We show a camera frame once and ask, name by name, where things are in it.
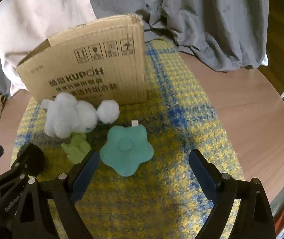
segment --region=white cotton ball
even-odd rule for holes
[[[78,101],[76,108],[79,112],[80,124],[74,132],[86,133],[93,130],[98,123],[97,110],[95,107],[88,102]]]
[[[120,116],[120,107],[114,100],[102,101],[97,109],[97,116],[104,124],[113,123]]]
[[[80,125],[79,112],[68,100],[55,101],[52,107],[52,127],[60,138],[67,138]]]
[[[52,105],[52,103],[53,103],[53,101],[44,99],[44,100],[41,102],[40,108],[42,108],[42,109],[48,109],[48,108],[50,107],[50,105]]]
[[[51,121],[46,121],[44,125],[44,133],[47,134],[49,137],[54,137],[55,131],[52,127]]]
[[[72,94],[66,92],[59,93],[54,101],[66,101],[74,106],[78,103],[77,99]]]

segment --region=wooden table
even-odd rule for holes
[[[284,186],[284,102],[259,70],[215,72],[195,57],[181,53],[204,88],[227,131],[247,180],[258,177],[272,201]],[[10,158],[20,120],[31,95],[10,99],[0,120],[0,174]]]

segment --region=teal flower plush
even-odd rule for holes
[[[154,149],[142,125],[112,127],[107,134],[106,144],[100,150],[102,162],[122,176],[133,175],[139,165],[153,155]]]

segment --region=white fabric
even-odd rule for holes
[[[0,58],[10,93],[26,89],[15,67],[49,36],[95,20],[90,0],[2,0]]]
[[[48,109],[44,133],[50,137],[67,138],[72,132],[88,133],[95,129],[98,120],[113,123],[120,115],[119,105],[114,100],[102,101],[96,110],[88,102],[77,101],[70,93],[59,93],[54,101],[45,99],[41,107]]]
[[[262,66],[268,66],[268,57],[267,57],[267,54],[265,53],[265,57],[261,63]]]

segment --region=yellow blue rug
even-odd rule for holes
[[[244,179],[236,154],[206,94],[176,49],[163,40],[146,44],[145,103],[120,107],[116,125],[139,120],[154,147],[153,158],[130,177],[118,175],[100,162],[83,200],[76,208],[95,239],[183,238],[194,239],[213,204],[194,177],[188,154],[198,148],[220,172]],[[20,123],[13,159],[28,142],[45,153],[46,168],[39,180],[54,179],[72,164],[61,149],[62,141],[44,134],[46,113],[31,99]],[[99,125],[88,134],[92,148],[106,142],[111,125]],[[222,238],[235,220],[236,201]],[[66,238],[56,211],[52,210],[61,238]]]

